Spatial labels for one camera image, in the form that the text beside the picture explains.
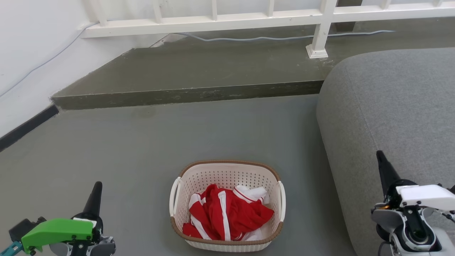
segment laundry basket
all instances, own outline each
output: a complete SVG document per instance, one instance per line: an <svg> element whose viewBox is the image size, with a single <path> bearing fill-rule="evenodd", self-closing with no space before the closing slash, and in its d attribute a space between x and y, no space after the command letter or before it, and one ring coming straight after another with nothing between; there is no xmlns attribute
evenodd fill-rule
<svg viewBox="0 0 455 256"><path fill-rule="evenodd" d="M194 193L210 184L233 189L237 185L264 187L270 197L268 208L272 218L261 228L265 239L258 241L216 241L190 237L182 232L183 223L190 221L188 202ZM275 170L258 163L243 161L200 161L186 167L174 181L169 199L169 214L175 232L193 247L211 251L248 252L267 247L281 231L286 213L286 194Z"/></svg>

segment red clothing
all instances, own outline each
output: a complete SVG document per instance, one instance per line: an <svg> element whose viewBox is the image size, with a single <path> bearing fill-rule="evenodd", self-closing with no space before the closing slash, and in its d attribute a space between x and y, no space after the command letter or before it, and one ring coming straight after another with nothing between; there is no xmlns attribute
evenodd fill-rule
<svg viewBox="0 0 455 256"><path fill-rule="evenodd" d="M183 224L183 233L210 240L240 241L273 216L274 211L262 205L263 199L254 201L236 194L215 184L202 194L193 194L189 203L191 223Z"/></svg>

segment red and white clothes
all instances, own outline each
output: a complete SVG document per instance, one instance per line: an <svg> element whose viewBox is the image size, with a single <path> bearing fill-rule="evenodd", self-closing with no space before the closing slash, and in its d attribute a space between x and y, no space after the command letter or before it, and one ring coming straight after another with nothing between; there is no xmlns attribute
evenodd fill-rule
<svg viewBox="0 0 455 256"><path fill-rule="evenodd" d="M263 188L237 186L233 190L215 184L203 193L193 194L189 202L191 222L183 224L183 233L208 240L261 240L260 228L270 220L274 211Z"/></svg>

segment sofa cushion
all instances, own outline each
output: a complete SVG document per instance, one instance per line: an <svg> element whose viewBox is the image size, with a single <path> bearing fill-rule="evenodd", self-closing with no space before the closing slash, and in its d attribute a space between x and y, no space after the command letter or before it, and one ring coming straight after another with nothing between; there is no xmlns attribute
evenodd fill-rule
<svg viewBox="0 0 455 256"><path fill-rule="evenodd" d="M381 240L370 209L383 199L377 150L403 179L455 185L455 48L346 59L325 80L317 117L354 249L374 255ZM436 214L429 223L455 241L455 224Z"/></svg>

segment floor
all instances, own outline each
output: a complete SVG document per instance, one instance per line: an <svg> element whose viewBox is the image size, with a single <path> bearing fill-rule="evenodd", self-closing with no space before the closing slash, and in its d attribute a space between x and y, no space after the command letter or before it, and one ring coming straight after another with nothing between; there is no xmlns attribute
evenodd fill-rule
<svg viewBox="0 0 455 256"><path fill-rule="evenodd" d="M347 57L392 49L455 47L454 23L455 17L357 22L354 32L395 32L329 37L329 58L325 59L308 59L305 46L311 44L311 38L251 42L185 38L157 48L132 50L60 91L53 101L62 109L88 109L314 94L334 65ZM283 38L313 35L314 28L193 34Z"/></svg>
<svg viewBox="0 0 455 256"><path fill-rule="evenodd" d="M283 231L248 255L354 256L315 107L317 95L61 112L0 153L0 248L23 218L69 218L95 181L116 255L230 255L190 247L172 230L168 196L188 163L269 164L287 195ZM50 256L46 247L43 256Z"/></svg>

